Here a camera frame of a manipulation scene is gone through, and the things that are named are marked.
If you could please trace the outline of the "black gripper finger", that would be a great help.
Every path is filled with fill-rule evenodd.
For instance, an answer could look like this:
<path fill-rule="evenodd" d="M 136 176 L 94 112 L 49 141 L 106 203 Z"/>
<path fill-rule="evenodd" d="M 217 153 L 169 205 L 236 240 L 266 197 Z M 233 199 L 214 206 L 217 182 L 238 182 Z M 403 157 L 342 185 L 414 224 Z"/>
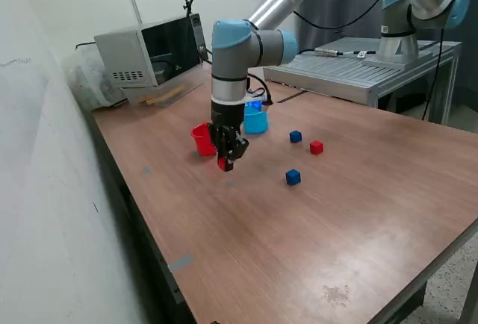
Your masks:
<path fill-rule="evenodd" d="M 208 124 L 211 142 L 217 150 L 217 157 L 226 159 L 229 156 L 229 128 L 215 123 Z"/>
<path fill-rule="evenodd" d="M 243 157 L 249 141 L 239 131 L 229 131 L 226 135 L 226 171 L 232 171 L 236 160 Z"/>

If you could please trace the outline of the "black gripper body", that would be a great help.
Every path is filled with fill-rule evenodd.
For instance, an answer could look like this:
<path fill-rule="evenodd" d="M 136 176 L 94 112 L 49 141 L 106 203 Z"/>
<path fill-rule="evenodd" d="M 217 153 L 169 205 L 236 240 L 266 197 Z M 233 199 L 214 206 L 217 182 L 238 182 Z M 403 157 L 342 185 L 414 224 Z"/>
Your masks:
<path fill-rule="evenodd" d="M 245 104 L 211 103 L 211 121 L 215 128 L 227 127 L 239 131 L 244 119 Z"/>

